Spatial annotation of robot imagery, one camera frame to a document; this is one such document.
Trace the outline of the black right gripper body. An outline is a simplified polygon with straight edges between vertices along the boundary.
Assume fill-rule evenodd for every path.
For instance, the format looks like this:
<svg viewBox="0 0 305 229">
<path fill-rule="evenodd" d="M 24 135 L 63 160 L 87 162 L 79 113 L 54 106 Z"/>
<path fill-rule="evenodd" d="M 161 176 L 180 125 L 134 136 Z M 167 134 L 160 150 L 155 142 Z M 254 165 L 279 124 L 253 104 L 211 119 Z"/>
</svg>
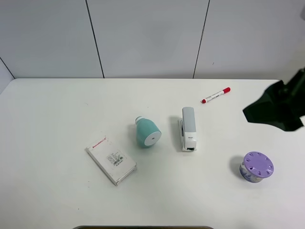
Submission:
<svg viewBox="0 0 305 229">
<path fill-rule="evenodd" d="M 262 96 L 243 109 L 250 123 L 267 124 L 285 132 L 304 126 L 305 115 L 305 70 L 299 71 L 288 83 L 282 80 L 270 85 Z"/>
</svg>

